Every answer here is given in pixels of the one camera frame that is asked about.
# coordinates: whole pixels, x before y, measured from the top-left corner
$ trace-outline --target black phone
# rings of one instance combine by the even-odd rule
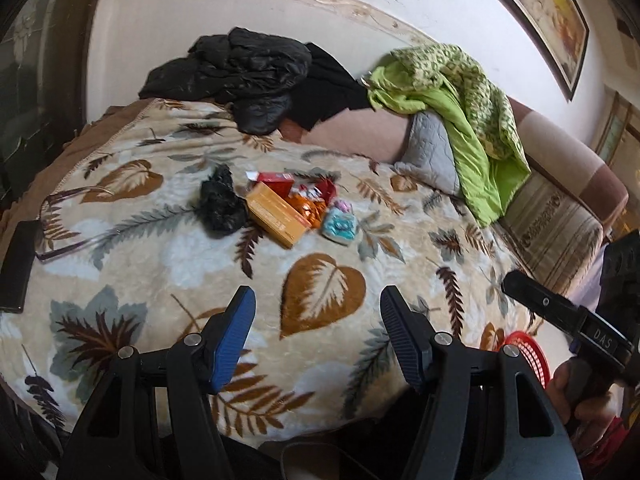
[[[40,228],[39,220],[19,222],[15,227],[0,270],[2,312],[20,314],[24,310],[24,298],[36,255],[35,238]]]

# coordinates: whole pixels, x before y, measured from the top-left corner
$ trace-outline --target orange box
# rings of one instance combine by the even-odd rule
[[[263,182],[249,192],[246,203],[255,221],[287,249],[311,227],[300,213]]]

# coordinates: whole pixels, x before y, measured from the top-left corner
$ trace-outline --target striped sofa cushion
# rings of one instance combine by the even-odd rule
[[[600,222],[536,171],[500,224],[533,277],[563,295],[580,283],[602,244]]]

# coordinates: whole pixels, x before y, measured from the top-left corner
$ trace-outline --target painting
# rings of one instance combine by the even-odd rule
[[[504,0],[536,41],[567,97],[575,88],[589,27],[575,0]]]

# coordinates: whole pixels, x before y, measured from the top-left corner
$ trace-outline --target green blanket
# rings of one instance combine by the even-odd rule
[[[507,96],[460,47],[391,52],[370,76],[369,100],[399,114],[442,116],[466,203],[481,226],[503,216],[530,174]]]

